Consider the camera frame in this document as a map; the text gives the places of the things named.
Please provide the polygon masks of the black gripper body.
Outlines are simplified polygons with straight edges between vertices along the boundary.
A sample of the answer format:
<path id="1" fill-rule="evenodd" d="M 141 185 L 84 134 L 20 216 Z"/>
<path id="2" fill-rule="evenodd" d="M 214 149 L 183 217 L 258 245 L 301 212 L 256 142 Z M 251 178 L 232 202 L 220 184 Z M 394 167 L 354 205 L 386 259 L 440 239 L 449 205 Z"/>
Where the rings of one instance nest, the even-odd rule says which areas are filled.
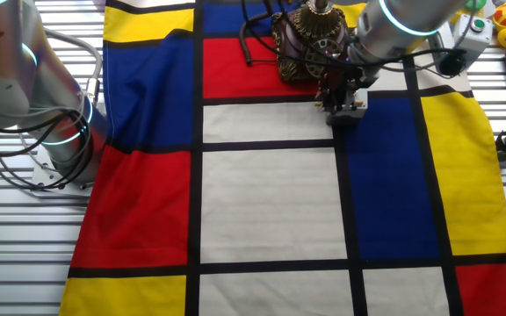
<path id="1" fill-rule="evenodd" d="M 321 78 L 321 92 L 357 90 L 362 86 L 363 69 L 327 67 Z"/>

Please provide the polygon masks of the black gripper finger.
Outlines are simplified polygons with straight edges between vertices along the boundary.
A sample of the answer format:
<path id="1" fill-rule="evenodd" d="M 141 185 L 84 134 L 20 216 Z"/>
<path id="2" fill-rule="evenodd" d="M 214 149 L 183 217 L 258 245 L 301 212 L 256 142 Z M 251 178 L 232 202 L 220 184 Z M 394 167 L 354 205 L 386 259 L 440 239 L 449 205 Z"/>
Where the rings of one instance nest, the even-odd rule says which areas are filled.
<path id="1" fill-rule="evenodd" d="M 322 111 L 327 113 L 336 113 L 336 99 L 331 89 L 318 91 L 318 102 Z"/>
<path id="2" fill-rule="evenodd" d="M 353 90 L 338 90 L 336 92 L 336 111 L 354 111 L 355 110 L 355 92 Z"/>

